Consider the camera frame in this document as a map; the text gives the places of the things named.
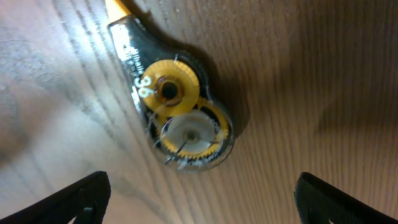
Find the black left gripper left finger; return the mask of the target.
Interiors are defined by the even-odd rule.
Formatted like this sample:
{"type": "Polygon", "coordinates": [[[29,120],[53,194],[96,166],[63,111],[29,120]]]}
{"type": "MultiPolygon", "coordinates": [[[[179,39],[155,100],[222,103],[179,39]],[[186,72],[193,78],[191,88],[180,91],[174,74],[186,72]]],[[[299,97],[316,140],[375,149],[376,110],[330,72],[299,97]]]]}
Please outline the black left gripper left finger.
{"type": "Polygon", "coordinates": [[[96,171],[53,195],[1,219],[1,223],[101,224],[111,196],[108,175],[96,171]]]}

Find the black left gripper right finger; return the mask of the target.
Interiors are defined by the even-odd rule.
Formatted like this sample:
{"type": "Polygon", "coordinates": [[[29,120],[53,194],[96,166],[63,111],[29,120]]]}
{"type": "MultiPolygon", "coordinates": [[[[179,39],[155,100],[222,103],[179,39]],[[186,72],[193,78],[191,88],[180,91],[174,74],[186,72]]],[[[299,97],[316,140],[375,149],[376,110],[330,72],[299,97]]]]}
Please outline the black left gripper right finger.
{"type": "Polygon", "coordinates": [[[397,224],[396,219],[360,202],[309,172],[300,174],[294,198],[303,224],[397,224]]]}

